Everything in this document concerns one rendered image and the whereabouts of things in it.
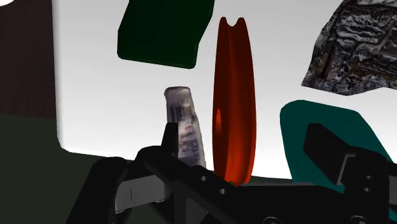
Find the teal rounded object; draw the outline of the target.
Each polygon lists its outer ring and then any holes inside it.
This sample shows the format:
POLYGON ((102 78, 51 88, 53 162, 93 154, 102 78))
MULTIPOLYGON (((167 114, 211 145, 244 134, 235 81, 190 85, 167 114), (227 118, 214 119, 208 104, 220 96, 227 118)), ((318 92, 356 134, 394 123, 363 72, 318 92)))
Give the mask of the teal rounded object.
POLYGON ((356 111, 297 100, 280 112, 293 181, 284 224, 397 224, 397 164, 356 111))

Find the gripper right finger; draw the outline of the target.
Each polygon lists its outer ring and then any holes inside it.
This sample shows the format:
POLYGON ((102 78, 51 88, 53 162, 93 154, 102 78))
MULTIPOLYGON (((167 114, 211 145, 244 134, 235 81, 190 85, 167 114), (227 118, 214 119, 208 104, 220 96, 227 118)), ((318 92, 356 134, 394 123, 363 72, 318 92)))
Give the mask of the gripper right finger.
POLYGON ((397 224, 397 164, 372 150, 352 146, 319 123, 307 127, 303 151, 335 185, 341 196, 331 199, 337 224, 397 224))

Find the red oval dish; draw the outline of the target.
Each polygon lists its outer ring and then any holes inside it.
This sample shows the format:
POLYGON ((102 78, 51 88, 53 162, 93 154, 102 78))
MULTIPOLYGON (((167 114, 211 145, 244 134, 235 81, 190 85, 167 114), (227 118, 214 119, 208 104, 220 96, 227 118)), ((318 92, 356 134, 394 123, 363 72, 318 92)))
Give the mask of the red oval dish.
POLYGON ((256 101, 246 21, 219 21, 214 68, 212 155, 214 172, 227 182, 248 183, 256 150, 256 101))

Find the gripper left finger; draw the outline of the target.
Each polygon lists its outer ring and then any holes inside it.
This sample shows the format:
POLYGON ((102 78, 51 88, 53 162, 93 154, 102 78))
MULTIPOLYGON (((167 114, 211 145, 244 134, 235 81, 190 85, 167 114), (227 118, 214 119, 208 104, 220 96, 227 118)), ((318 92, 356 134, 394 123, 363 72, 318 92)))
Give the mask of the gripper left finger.
POLYGON ((128 224, 135 207, 149 204, 168 224, 244 224, 240 189, 215 173, 178 160, 178 126, 168 123, 160 146, 135 160, 96 161, 66 224, 128 224))

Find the clear tube with label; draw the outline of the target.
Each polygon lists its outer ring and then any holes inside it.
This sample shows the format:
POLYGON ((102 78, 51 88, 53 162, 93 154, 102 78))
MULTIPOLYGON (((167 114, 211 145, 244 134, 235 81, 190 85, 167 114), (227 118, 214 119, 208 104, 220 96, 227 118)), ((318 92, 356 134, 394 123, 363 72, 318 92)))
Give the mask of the clear tube with label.
POLYGON ((189 166, 206 168, 202 133, 190 89, 169 87, 164 96, 167 121, 178 124, 178 159, 189 166))

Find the crumpled silver grey bag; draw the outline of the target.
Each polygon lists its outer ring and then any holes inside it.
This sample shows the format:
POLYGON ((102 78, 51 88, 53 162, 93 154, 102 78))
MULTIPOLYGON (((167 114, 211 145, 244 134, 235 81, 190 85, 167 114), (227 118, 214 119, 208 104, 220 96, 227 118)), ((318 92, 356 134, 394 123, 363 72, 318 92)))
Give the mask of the crumpled silver grey bag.
POLYGON ((397 90, 397 0, 343 0, 314 44, 301 85, 338 95, 397 90))

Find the dark green box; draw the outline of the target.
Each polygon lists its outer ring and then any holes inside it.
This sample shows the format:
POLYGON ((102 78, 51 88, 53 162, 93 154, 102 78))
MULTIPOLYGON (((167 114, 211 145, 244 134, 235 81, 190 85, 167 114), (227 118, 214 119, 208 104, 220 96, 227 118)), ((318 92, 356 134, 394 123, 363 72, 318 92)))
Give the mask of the dark green box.
POLYGON ((118 28, 124 60, 193 69, 214 0, 129 0, 118 28))

